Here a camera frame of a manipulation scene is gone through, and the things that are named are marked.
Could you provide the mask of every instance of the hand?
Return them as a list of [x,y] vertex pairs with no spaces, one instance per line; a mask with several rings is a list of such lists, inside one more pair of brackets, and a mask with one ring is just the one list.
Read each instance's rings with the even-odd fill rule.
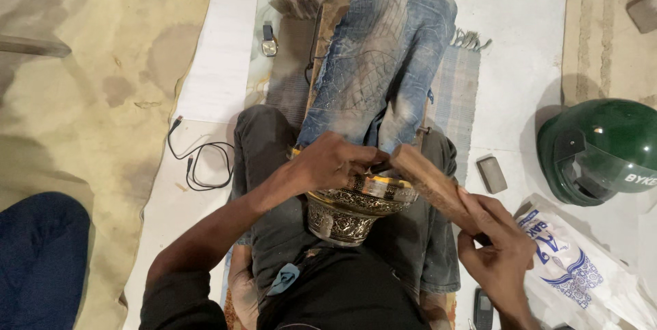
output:
[[364,174],[370,166],[388,158],[388,153],[376,147],[354,145],[338,133],[325,132],[286,167],[297,195],[344,187],[350,175]]
[[468,273],[488,293],[493,305],[519,329],[540,329],[531,317],[523,288],[525,271],[536,252],[536,243],[516,224],[499,200],[469,194],[459,187],[459,197],[493,245],[475,249],[471,236],[459,233],[459,259]]

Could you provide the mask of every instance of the beige cloth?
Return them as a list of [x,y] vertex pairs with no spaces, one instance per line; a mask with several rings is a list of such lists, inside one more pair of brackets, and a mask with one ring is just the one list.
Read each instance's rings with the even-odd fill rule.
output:
[[657,108],[657,31],[640,34],[631,0],[567,0],[564,101],[633,99]]
[[117,329],[168,118],[209,0],[2,0],[0,34],[66,58],[0,52],[0,210],[60,191],[89,212],[77,329]]

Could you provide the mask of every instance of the green helmet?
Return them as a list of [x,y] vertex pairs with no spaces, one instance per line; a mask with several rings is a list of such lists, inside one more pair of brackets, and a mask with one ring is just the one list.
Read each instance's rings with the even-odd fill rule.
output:
[[597,206],[657,185],[657,110],[634,101],[568,108],[541,126],[536,146],[550,189],[565,203]]

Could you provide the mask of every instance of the black phone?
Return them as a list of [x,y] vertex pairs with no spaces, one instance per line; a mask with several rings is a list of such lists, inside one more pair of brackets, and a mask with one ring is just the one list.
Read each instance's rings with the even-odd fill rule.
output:
[[488,294],[482,289],[474,291],[474,326],[477,330],[492,330],[493,328],[493,303]]

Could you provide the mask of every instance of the wooden mallet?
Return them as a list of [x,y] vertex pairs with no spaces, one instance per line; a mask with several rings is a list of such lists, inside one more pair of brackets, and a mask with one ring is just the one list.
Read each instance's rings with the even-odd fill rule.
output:
[[457,194],[457,185],[440,172],[412,145],[401,144],[390,157],[395,168],[427,202],[459,226],[481,245],[491,245],[488,236],[481,232]]

